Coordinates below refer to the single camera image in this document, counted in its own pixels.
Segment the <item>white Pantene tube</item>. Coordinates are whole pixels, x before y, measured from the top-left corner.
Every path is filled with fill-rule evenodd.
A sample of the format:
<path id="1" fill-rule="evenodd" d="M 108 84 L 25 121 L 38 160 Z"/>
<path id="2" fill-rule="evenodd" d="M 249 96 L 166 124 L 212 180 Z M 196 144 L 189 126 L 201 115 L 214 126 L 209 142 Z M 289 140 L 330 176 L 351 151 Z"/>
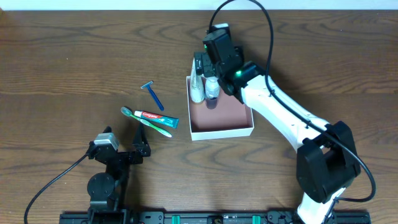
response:
<path id="1" fill-rule="evenodd" d="M 205 100 L 203 81 L 202 77 L 197 75 L 195 60 L 193 60 L 192 71 L 190 75 L 190 99 L 196 104 L 201 104 Z"/>

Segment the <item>clear bottle with dark cap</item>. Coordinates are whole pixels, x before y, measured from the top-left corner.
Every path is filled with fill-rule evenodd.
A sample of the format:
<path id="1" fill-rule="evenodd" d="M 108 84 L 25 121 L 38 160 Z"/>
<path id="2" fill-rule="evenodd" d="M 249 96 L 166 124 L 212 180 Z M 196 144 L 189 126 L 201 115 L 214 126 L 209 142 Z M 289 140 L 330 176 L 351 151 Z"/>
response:
<path id="1" fill-rule="evenodd" d="M 220 95 L 220 86 L 216 77 L 209 77 L 205 82 L 205 101 L 209 110 L 215 109 Z"/>

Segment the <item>Colgate toothpaste tube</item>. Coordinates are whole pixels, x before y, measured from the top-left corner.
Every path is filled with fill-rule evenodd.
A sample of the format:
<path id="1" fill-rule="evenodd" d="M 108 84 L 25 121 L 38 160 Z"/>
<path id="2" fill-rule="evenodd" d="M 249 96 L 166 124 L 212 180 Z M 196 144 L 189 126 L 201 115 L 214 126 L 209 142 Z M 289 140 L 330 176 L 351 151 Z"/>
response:
<path id="1" fill-rule="evenodd" d="M 172 118 L 168 116 L 163 116 L 155 113 L 150 113 L 146 111 L 135 111 L 134 116 L 137 116 L 142 119 L 146 119 L 148 121 L 153 121 L 155 123 L 163 124 L 165 126 L 171 127 L 171 128 L 177 128 L 179 119 L 178 118 Z"/>

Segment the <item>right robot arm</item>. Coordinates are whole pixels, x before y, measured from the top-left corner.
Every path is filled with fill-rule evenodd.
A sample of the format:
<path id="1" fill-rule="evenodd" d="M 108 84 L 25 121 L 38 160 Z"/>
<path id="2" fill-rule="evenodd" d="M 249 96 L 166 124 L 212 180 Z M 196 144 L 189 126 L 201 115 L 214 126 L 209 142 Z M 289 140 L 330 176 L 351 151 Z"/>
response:
<path id="1" fill-rule="evenodd" d="M 297 153 L 296 176 L 304 195 L 297 215 L 304 223 L 325 223 L 341 194 L 361 172 L 351 129 L 330 124 L 286 95 L 256 63 L 245 62 L 228 27 L 211 27 L 204 52 L 194 54 L 195 73 L 270 122 Z"/>

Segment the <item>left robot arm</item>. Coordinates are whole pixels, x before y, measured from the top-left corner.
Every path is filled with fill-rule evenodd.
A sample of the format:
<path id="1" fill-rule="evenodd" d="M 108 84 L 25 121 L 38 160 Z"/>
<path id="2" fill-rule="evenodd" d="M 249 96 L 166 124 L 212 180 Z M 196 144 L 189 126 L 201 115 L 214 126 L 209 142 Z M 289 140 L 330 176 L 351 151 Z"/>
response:
<path id="1" fill-rule="evenodd" d="M 131 212 L 124 207 L 130 168 L 142 164 L 143 159 L 151 154 L 141 124 L 136 129 L 132 146 L 132 151 L 119 152 L 119 141 L 110 127 L 90 142 L 86 152 L 88 158 L 104 164 L 106 170 L 88 181 L 88 223 L 130 223 L 134 220 Z"/>

